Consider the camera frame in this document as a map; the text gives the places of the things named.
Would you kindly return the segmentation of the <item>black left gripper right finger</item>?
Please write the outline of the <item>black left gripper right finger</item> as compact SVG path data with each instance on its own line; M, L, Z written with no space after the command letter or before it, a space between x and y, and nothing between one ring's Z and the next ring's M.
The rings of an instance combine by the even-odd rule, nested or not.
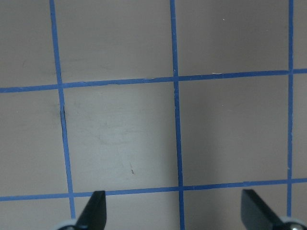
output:
M242 190L240 216L247 230L287 229L287 225L252 189Z

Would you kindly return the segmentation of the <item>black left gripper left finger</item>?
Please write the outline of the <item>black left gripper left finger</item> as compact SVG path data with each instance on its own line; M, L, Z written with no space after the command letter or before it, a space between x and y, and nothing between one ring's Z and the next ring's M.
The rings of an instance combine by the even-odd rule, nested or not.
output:
M94 191L75 223L77 230L104 230L106 226L106 193Z

